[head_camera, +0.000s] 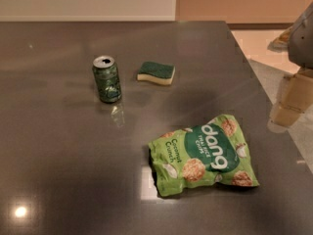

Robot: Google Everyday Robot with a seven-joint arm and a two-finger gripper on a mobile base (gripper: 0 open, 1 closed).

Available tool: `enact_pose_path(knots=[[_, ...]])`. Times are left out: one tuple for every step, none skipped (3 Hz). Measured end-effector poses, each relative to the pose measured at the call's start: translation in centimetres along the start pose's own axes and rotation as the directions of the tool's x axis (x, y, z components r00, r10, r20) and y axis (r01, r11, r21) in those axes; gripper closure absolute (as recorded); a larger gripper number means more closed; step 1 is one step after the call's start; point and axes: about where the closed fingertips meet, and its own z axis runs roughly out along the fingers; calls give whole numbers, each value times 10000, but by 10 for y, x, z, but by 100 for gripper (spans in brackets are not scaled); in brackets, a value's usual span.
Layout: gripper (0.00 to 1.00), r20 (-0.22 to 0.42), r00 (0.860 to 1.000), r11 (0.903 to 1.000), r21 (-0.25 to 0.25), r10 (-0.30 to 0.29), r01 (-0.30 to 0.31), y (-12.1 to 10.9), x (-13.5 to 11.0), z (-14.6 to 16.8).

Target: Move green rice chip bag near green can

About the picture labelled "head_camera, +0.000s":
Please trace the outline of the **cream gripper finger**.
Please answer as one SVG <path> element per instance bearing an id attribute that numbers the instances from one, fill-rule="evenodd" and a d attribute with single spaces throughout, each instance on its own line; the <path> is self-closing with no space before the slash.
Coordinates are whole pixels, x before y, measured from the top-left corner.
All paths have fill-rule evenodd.
<path id="1" fill-rule="evenodd" d="M 284 75 L 270 121 L 282 127 L 292 126 L 313 105 L 313 70 L 300 68 Z"/>

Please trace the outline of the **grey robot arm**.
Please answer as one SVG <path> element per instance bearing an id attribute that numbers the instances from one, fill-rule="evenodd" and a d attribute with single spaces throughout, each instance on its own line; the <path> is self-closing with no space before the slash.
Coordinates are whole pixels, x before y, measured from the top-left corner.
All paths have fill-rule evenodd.
<path id="1" fill-rule="evenodd" d="M 292 126 L 313 105 L 313 3 L 291 27 L 288 54 L 299 70 L 281 80 L 269 118 L 282 129 Z"/>

